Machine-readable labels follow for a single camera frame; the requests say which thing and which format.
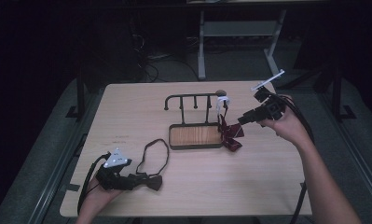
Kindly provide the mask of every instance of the wooden table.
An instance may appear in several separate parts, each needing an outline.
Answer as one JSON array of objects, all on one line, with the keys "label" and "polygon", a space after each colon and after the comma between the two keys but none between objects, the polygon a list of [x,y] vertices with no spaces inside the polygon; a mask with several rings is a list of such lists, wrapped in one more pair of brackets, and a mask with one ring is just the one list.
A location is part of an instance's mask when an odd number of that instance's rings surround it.
[{"label": "wooden table", "polygon": [[[250,88],[258,81],[187,82],[109,85],[90,128],[71,184],[82,186],[90,165],[107,151],[119,147],[132,159],[121,175],[135,173],[145,145],[157,138],[168,142],[169,126],[181,123],[179,101],[167,96],[210,93],[224,90],[230,98],[227,123],[237,123],[244,112],[260,106]],[[193,108],[184,100],[186,123],[205,121],[205,106]],[[212,98],[209,121],[216,121],[216,98]],[[300,183],[304,180],[299,155],[293,145],[276,136],[270,128],[256,123],[243,125],[243,144],[236,152],[225,147],[171,150],[169,163],[161,173],[159,191],[145,186],[126,191],[101,213],[113,217],[188,217],[291,215]],[[156,144],[147,150],[142,171],[153,174],[166,159],[166,148]],[[79,191],[67,190],[61,214],[76,217]],[[306,195],[301,214],[311,214]]]}]

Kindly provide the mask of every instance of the white desk leg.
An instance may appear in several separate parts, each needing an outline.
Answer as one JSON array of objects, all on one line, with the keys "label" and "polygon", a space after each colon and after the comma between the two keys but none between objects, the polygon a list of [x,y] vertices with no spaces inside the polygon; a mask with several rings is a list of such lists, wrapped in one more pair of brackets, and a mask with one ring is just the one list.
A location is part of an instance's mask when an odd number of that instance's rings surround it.
[{"label": "white desk leg", "polygon": [[265,57],[267,58],[270,72],[272,73],[273,76],[279,73],[278,66],[276,66],[275,60],[273,59],[273,51],[276,48],[276,43],[278,42],[279,35],[281,34],[285,13],[286,10],[285,9],[282,10],[281,15],[278,21],[276,22],[276,27],[272,36],[272,42],[270,44],[270,47],[268,49],[264,49]]},{"label": "white desk leg", "polygon": [[205,57],[203,54],[203,23],[204,23],[204,12],[200,13],[200,50],[198,52],[198,79],[203,80],[206,78],[205,74]]}]

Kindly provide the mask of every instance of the floor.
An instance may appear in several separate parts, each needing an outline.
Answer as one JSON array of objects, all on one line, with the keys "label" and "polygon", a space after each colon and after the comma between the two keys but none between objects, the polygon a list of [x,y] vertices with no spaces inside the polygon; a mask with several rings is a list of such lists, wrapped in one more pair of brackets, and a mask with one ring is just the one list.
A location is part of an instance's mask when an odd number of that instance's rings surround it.
[{"label": "floor", "polygon": [[[268,79],[271,73],[263,53],[268,42],[254,40],[250,46],[226,46],[225,50],[209,51],[205,81]],[[300,44],[300,40],[286,39],[278,44],[274,56],[278,67],[286,73],[273,81],[275,87],[307,72],[293,69]],[[158,51],[151,56],[164,54],[166,52]],[[198,69],[194,50],[185,58],[169,55],[150,62],[140,81],[198,81],[195,71]],[[358,91],[344,79],[342,104],[348,105],[357,119],[338,122],[329,109],[331,89],[324,94],[316,93],[312,88],[316,78],[311,77],[291,90],[278,90],[278,93],[293,96],[310,122],[316,145],[333,177],[362,221],[372,224],[372,113],[363,104]],[[62,217],[59,209],[103,92],[104,88],[97,92],[85,91],[86,114],[77,121],[66,117],[69,108],[76,105],[76,81],[69,84],[0,207],[0,223],[75,223],[74,217]],[[290,218],[259,217],[264,224],[286,223]],[[163,223],[156,219],[149,221]],[[94,223],[132,222],[133,217],[97,217],[94,220]],[[228,219],[226,223],[239,222]],[[300,216],[297,223],[313,223],[313,219]]]}]

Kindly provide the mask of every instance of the person's left hand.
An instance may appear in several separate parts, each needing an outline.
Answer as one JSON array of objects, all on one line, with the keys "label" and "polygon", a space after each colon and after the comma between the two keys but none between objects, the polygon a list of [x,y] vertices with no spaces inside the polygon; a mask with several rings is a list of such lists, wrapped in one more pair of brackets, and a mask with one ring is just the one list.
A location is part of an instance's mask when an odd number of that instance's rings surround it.
[{"label": "person's left hand", "polygon": [[76,224],[91,223],[91,221],[113,200],[122,190],[105,190],[93,177],[88,185],[86,198],[81,206]]}]

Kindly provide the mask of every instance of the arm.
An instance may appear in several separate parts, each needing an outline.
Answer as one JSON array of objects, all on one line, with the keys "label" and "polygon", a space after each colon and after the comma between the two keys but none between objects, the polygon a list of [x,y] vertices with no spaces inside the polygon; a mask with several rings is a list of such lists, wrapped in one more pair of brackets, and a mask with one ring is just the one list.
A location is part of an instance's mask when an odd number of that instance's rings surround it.
[{"label": "arm", "polygon": [[310,206],[316,223],[361,223],[328,172],[307,131],[289,107],[286,107],[281,119],[266,119],[259,123],[272,128],[276,134],[296,146],[302,160]]},{"label": "arm", "polygon": [[83,202],[76,224],[89,224],[122,190],[105,190],[93,177],[88,185],[88,194]]}]

